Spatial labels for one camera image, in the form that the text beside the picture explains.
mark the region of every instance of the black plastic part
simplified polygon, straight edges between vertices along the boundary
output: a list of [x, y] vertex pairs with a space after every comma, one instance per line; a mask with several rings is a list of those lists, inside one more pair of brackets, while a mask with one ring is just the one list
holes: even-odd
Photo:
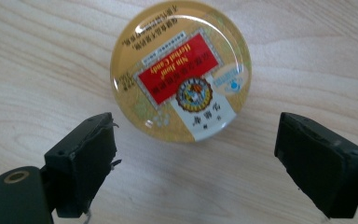
[[354, 216], [358, 146], [311, 119], [282, 113], [275, 156], [327, 217]]
[[90, 204], [116, 156], [110, 113], [86, 119], [45, 155], [42, 175], [49, 210], [59, 217], [80, 217]]
[[21, 167], [0, 175], [1, 223], [53, 223], [38, 168]]

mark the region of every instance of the round tin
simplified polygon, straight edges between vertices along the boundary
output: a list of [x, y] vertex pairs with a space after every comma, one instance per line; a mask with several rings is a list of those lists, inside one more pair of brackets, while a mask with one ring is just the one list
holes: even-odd
[[170, 142], [195, 142], [224, 129], [251, 83], [241, 32], [221, 12], [192, 1], [164, 2], [135, 17], [117, 40], [110, 70], [125, 116]]

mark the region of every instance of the circular emblem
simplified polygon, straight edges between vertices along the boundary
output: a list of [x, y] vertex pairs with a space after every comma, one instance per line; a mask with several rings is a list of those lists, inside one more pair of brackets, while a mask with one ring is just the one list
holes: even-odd
[[211, 85], [204, 78], [189, 78], [179, 86], [176, 100], [184, 110], [200, 112], [212, 101]]

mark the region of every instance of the red rectangle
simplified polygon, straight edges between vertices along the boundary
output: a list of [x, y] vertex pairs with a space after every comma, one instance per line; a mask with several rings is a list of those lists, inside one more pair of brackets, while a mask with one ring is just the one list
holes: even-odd
[[201, 77], [217, 65], [202, 35], [197, 34], [146, 69], [139, 78], [160, 105], [175, 95], [186, 79]]

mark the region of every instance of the wooden table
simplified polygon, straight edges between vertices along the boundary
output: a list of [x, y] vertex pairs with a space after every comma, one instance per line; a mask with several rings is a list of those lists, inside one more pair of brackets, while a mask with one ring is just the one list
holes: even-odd
[[82, 120], [111, 111], [123, 162], [93, 201], [92, 223], [358, 223], [358, 212], [327, 220], [273, 155], [283, 111], [358, 145], [358, 1], [204, 1], [240, 28], [253, 82], [225, 130], [187, 145], [135, 129], [110, 85], [118, 35], [157, 2], [0, 0], [0, 174], [42, 167]]

